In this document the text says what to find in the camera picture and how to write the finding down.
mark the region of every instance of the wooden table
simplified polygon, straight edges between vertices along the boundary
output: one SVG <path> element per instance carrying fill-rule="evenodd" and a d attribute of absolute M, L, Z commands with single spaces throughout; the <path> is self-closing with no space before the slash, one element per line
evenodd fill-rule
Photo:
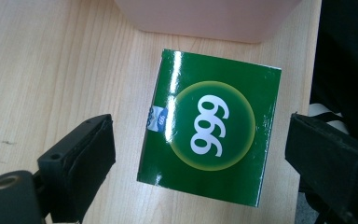
<path fill-rule="evenodd" d="M 36 159 L 85 119 L 110 113 L 117 163 L 84 223 L 293 223 L 299 176 L 284 159 L 290 115 L 306 114 L 321 0 L 244 44 L 136 30 L 113 0 L 0 0 L 0 175 Z M 282 69 L 259 208 L 136 181 L 162 49 Z"/>

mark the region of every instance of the pink container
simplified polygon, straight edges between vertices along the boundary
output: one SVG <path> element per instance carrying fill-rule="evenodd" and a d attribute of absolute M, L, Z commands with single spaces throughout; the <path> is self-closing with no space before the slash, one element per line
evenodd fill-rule
<path fill-rule="evenodd" d="M 116 0 L 138 29 L 246 43 L 273 36 L 301 0 Z"/>

